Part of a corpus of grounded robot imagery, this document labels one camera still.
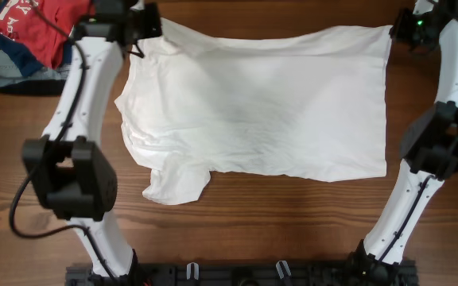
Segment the white t-shirt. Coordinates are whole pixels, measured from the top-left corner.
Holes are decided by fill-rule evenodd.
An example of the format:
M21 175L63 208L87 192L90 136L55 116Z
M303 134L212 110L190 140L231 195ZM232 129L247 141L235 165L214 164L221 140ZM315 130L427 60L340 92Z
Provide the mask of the white t-shirt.
M122 138L150 170L145 198L197 201L213 172L323 182L386 174L390 27L211 37L162 22L116 99Z

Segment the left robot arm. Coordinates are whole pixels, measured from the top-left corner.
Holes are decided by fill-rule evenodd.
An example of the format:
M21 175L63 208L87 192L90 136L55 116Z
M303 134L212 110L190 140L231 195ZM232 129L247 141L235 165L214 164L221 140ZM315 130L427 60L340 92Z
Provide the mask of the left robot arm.
M60 232L25 234L17 229L17 204L31 184L40 205L66 222L62 230L75 230L91 258L90 266L67 269L67 285L152 283L112 211L118 181L100 142L111 89L125 57L144 57L138 41L161 35L157 3L95 2L95 14L82 16L67 37L74 49L72 62L51 121L40 138L23 145L27 177L10 207L10 229L27 239Z

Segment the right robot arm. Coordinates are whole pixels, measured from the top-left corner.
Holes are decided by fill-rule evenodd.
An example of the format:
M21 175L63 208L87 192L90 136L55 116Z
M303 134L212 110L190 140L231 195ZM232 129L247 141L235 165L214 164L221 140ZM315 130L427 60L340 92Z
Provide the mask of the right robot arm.
M406 131L398 178L382 214L341 269L312 268L338 285L414 285L416 269L403 261L409 237L429 200L458 172L458 0L418 1L403 9L390 30L393 41L428 55L441 51L435 102Z

